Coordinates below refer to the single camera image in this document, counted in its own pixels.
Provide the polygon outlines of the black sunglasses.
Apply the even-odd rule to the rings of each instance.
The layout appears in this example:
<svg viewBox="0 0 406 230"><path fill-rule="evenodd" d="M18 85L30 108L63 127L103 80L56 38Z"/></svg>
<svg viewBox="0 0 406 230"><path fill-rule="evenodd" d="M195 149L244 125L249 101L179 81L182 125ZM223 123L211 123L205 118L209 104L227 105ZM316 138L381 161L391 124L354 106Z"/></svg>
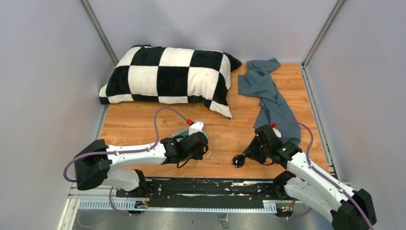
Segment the black sunglasses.
<svg viewBox="0 0 406 230"><path fill-rule="evenodd" d="M233 157L231 163L236 167L236 168L241 168L246 161L246 158L249 158L250 155L247 154L237 154L236 156Z"/></svg>

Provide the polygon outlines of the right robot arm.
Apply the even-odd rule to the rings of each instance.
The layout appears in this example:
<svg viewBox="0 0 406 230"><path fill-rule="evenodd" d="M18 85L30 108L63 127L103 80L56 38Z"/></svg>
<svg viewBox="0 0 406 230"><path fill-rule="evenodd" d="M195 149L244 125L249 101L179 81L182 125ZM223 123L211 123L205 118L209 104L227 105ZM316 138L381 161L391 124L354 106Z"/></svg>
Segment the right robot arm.
<svg viewBox="0 0 406 230"><path fill-rule="evenodd" d="M274 178L273 193L279 200L302 201L325 217L335 230L372 230L377 216L372 196L355 190L325 172L291 141L282 141L276 123L256 128L255 136L240 155L261 164L271 159L285 170Z"/></svg>

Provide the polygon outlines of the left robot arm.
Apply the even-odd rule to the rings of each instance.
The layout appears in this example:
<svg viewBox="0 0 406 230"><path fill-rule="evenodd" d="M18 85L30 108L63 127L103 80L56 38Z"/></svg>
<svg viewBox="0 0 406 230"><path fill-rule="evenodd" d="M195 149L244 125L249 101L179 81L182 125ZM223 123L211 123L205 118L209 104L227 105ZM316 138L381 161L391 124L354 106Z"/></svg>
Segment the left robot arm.
<svg viewBox="0 0 406 230"><path fill-rule="evenodd" d="M208 138L203 132L186 136L164 138L156 146L106 145L103 139L90 143L74 158L77 188L80 191L94 189L100 185L121 188L135 198L146 194L147 185L139 171L127 171L136 165L163 165L202 160L208 151Z"/></svg>

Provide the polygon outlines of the black white checkered pillow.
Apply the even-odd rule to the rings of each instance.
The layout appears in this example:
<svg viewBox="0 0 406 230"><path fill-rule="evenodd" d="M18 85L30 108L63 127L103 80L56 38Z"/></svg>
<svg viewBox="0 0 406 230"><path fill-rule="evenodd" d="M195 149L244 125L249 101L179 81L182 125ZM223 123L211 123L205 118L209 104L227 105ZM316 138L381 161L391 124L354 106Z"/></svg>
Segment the black white checkered pillow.
<svg viewBox="0 0 406 230"><path fill-rule="evenodd" d="M99 101L202 103L231 119L226 97L231 73L240 66L240 60L223 51L135 45L101 87Z"/></svg>

